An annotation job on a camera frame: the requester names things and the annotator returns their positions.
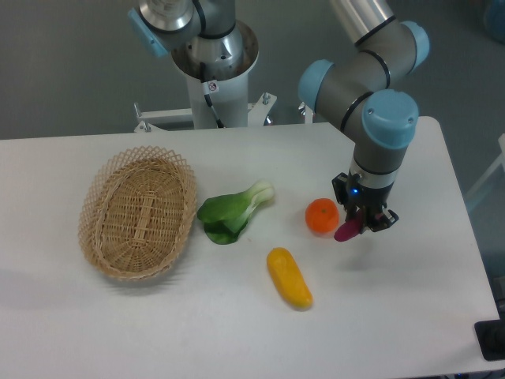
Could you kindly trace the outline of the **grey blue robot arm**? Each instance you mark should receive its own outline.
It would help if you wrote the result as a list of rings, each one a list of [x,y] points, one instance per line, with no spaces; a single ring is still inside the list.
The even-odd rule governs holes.
[[[428,56],[417,24],[399,22],[385,1],[335,1],[333,8],[357,55],[338,67],[327,60],[302,74],[298,95],[351,139],[347,172],[332,180],[346,212],[343,240],[391,227],[398,216],[387,198],[415,134],[419,110],[391,85]],[[170,55],[186,75],[198,129],[245,126],[246,77],[258,56],[254,35],[236,18],[232,1],[141,1],[128,13],[139,39],[157,57]]]

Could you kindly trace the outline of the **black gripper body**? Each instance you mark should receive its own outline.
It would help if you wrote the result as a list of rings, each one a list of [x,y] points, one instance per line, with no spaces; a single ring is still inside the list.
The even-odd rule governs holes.
[[[331,180],[337,202],[343,206],[348,197],[354,199],[357,205],[357,215],[360,221],[387,207],[387,199],[395,183],[395,173],[373,174],[362,169],[350,169],[348,174],[338,174]]]

